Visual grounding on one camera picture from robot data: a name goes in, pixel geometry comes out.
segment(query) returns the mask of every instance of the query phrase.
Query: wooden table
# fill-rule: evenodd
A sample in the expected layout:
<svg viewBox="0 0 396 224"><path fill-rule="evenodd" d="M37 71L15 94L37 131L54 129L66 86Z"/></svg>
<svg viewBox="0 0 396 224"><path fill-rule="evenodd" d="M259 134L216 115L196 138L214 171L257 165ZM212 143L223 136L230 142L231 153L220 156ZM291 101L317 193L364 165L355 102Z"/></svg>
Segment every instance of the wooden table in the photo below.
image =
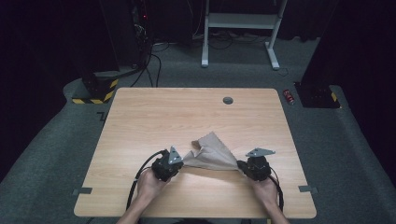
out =
<svg viewBox="0 0 396 224"><path fill-rule="evenodd" d="M233 103L224 104L224 97ZM193 150L191 141L212 131L238 160L246 161L255 147L274 150L266 158L279 176L286 217L316 215L310 192L298 188L307 183L277 92L208 88L118 89L82 186L92 192L79 194L75 214L120 217L134 176L149 156L170 146L184 156ZM265 213L238 171L185 166L143 216L259 218Z"/></svg>

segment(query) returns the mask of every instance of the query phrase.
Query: cloth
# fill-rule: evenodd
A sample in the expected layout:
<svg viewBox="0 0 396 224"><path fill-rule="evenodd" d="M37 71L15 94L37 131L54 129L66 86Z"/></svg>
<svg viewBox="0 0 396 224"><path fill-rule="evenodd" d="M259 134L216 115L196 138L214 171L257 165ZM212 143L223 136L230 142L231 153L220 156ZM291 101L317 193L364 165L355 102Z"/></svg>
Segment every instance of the cloth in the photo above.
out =
<svg viewBox="0 0 396 224"><path fill-rule="evenodd" d="M191 150L184 158L184 165L209 170L238 170L236 158L215 135L208 135L191 142L199 150Z"/></svg>

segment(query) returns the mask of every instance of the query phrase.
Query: white metal frame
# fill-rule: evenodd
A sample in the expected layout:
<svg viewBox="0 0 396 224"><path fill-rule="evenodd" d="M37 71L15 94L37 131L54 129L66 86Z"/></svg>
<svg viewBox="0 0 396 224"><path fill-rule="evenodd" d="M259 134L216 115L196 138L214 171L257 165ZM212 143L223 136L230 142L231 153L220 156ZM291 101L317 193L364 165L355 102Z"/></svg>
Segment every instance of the white metal frame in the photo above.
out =
<svg viewBox="0 0 396 224"><path fill-rule="evenodd" d="M247 28L247 29L268 29L273 30L270 42L265 42L268 56L274 70L279 69L279 63L274 52L276 35L282 22L283 13L288 0L283 0L280 10L276 15L258 15L258 14L230 14L230 13L210 13L209 0L206 0L205 10L205 33L204 45L202 50L202 67L209 66L209 47L208 36L209 27L222 28Z"/></svg>

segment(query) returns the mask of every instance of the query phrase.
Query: black equipment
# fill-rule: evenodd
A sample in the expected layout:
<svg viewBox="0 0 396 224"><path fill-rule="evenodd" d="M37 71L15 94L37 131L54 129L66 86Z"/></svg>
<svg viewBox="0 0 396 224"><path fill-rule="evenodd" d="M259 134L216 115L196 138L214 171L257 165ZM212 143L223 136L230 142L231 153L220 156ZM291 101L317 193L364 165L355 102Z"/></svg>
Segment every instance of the black equipment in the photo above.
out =
<svg viewBox="0 0 396 224"><path fill-rule="evenodd" d="M274 151L258 148L251 150L247 154L247 161L237 161L238 168L244 172L244 174L255 181L263 181L267 178L270 178L274 184L276 185L277 192L279 194L279 208L283 211L283 191L279 185L279 179L276 177L274 179L271 176L270 164L268 163L267 159L265 159L266 155L275 154Z"/></svg>
<svg viewBox="0 0 396 224"><path fill-rule="evenodd" d="M152 171L155 174L155 177L160 179L161 181L166 182L170 177L175 176L178 173L178 170L184 165L183 159L177 153L174 147L171 147L171 151L169 152L167 149L158 151L150 156L140 167L139 171L137 172L136 176L134 177L134 183L132 184L131 191L129 192L128 202L126 204L126 209L129 208L131 205L132 197L134 196L134 189L136 188L137 181L139 180L140 175L142 172L147 169L145 168L146 164L151 161L157 155L162 154L161 158L155 160L152 163Z"/></svg>

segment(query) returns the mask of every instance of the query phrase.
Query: human hand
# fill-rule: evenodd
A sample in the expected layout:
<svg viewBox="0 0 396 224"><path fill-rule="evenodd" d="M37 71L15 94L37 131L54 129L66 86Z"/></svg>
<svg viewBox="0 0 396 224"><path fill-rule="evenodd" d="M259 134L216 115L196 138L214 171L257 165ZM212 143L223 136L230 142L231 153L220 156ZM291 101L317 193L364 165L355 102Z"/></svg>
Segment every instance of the human hand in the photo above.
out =
<svg viewBox="0 0 396 224"><path fill-rule="evenodd" d="M248 181L253 187L256 197L263 203L263 206L267 208L268 206L277 205L277 189L274 182L268 177L263 181L255 181L248 178Z"/></svg>
<svg viewBox="0 0 396 224"><path fill-rule="evenodd" d="M160 195L161 191L170 180L171 178L163 182L157 179L151 168L143 171L137 181L137 196L117 224L137 223L137 220L149 206L151 201Z"/></svg>
<svg viewBox="0 0 396 224"><path fill-rule="evenodd" d="M137 182L137 197L143 197L145 200L152 201L161 193L170 180L171 178L163 182L157 179L151 168L148 168L142 172Z"/></svg>
<svg viewBox="0 0 396 224"><path fill-rule="evenodd" d="M263 181L254 181L248 178L248 181L253 187L257 199L262 203L267 215L273 220L275 224L289 224L285 215L277 205L277 189L275 183L270 177Z"/></svg>

